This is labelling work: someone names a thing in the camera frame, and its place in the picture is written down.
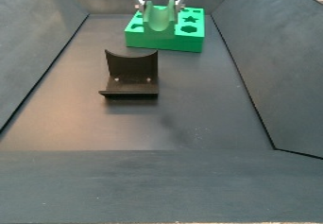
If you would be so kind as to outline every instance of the black plastic object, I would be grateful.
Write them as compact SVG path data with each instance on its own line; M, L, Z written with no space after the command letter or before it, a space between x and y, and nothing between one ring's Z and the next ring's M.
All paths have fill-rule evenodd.
M105 50L105 59L109 78L105 91L99 91L103 96L157 95L157 51L143 57L123 57Z

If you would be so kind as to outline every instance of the black bracket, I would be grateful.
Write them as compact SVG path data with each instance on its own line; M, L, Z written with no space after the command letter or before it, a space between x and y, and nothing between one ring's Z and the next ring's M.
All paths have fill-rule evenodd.
M109 78L105 90L99 93L105 97L157 95L157 51L144 57L123 57L104 52Z

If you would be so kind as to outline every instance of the bin floor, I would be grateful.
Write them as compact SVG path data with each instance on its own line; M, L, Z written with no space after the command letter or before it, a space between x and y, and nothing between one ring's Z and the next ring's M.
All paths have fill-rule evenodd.
M105 99L104 50L127 48L131 16L91 16L1 135L0 150L269 149L209 16L201 53L159 51L157 99Z

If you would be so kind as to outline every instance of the star-shaped hole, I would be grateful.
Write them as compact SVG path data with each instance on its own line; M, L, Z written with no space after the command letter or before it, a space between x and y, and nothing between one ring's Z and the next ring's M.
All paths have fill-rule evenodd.
M184 22L185 23L195 23L196 20L197 20L197 18L195 18L193 16L189 16L189 17L184 18Z

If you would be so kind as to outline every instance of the green shape sorter block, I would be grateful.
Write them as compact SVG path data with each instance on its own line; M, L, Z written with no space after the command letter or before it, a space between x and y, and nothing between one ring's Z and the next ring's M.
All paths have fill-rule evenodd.
M173 35L145 33L143 14L137 11L125 28L127 46L201 52L204 41L204 9L184 8L177 13Z

